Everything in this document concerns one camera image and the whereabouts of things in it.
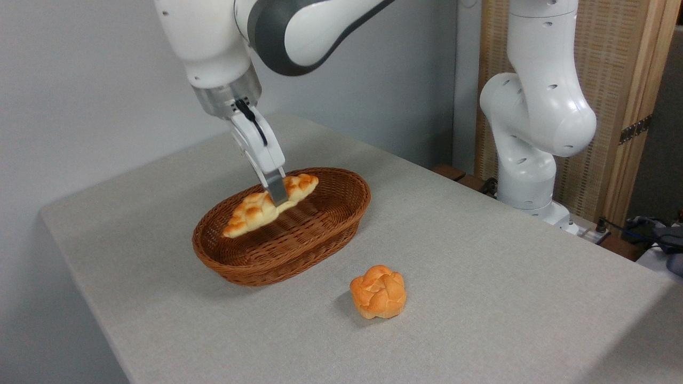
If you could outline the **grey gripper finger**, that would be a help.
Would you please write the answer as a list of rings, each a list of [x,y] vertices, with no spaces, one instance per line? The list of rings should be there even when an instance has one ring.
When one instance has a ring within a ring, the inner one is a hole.
[[[277,168],[273,172],[264,174],[264,178],[266,180],[265,189],[271,196],[273,204],[275,204],[276,207],[280,207],[289,199],[287,189],[284,185],[284,177],[285,173],[282,167]]]

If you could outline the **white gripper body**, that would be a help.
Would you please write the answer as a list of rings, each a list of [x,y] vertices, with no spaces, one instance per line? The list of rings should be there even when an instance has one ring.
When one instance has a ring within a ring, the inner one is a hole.
[[[265,173],[273,172],[285,164],[280,144],[270,124],[251,105],[230,105],[233,125],[232,136],[253,166],[263,187]]]

